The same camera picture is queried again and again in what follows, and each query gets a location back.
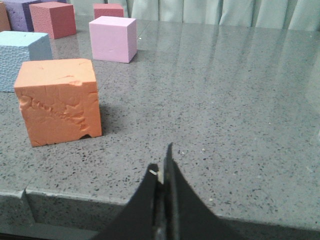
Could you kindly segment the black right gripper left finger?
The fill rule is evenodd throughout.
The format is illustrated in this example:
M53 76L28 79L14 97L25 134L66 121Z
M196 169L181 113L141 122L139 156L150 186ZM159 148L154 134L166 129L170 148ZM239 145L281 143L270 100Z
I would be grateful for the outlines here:
M151 240L155 191L158 177L152 171L159 170L150 164L135 194L113 222L93 238L95 240Z

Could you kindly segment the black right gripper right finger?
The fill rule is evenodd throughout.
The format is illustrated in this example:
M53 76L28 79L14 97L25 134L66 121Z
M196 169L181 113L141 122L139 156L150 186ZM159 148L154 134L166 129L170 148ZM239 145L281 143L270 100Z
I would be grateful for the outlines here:
M173 160L173 144L164 160L164 204L168 240L242 240L201 201Z

